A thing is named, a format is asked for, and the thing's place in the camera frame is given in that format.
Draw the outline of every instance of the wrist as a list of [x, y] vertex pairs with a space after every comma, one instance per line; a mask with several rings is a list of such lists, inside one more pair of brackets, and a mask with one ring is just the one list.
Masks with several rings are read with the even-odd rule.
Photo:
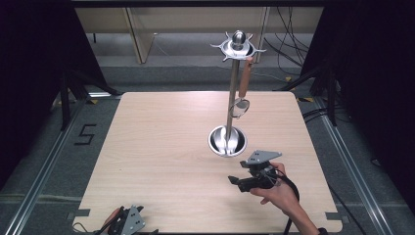
[[292, 206], [288, 211], [286, 211], [286, 215], [296, 225], [296, 228], [299, 230], [300, 234], [317, 235], [320, 233], [300, 204]]

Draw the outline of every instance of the human hand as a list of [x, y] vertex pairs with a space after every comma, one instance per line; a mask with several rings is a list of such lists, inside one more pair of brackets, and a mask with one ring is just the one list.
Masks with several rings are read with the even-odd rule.
[[[287, 175], [284, 165], [280, 163], [271, 163], [275, 167], [277, 174], [280, 176]], [[250, 193], [263, 197], [260, 202], [262, 205], [271, 202], [279, 208], [284, 214], [290, 215], [291, 210], [297, 208], [300, 203], [293, 189], [283, 180], [277, 179], [277, 184], [270, 189], [253, 188]]]

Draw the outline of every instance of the wooden table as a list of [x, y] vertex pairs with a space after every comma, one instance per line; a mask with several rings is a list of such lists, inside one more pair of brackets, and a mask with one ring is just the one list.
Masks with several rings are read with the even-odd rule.
[[287, 217], [261, 198], [241, 193], [228, 175], [250, 177], [239, 162], [253, 151], [279, 151], [301, 204], [318, 227], [339, 232], [337, 212], [320, 163], [290, 92], [249, 92], [248, 112], [234, 126], [248, 137], [237, 157], [223, 158], [208, 135], [226, 124], [228, 92], [146, 92], [122, 96], [76, 217], [88, 231], [99, 229], [117, 207], [143, 206], [142, 232], [273, 233]]

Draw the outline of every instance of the round metal base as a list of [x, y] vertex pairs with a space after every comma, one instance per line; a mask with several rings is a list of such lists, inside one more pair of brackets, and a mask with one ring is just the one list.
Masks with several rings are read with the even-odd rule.
[[232, 126], [231, 136], [226, 142], [226, 125], [219, 125], [208, 136], [208, 145], [221, 157], [235, 157], [247, 148], [248, 139], [244, 132]]

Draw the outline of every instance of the gear-shaped top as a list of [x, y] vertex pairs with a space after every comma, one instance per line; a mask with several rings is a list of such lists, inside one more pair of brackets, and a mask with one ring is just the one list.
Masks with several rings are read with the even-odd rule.
[[222, 53], [227, 59], [235, 60], [245, 60], [247, 57], [253, 56], [256, 52], [264, 52], [265, 50], [257, 50], [253, 44], [250, 42], [250, 39], [247, 39], [247, 36], [241, 30], [237, 30], [232, 37], [228, 35], [228, 32], [225, 32], [227, 39], [222, 42], [220, 45], [211, 45], [212, 47], [219, 47], [222, 50]]

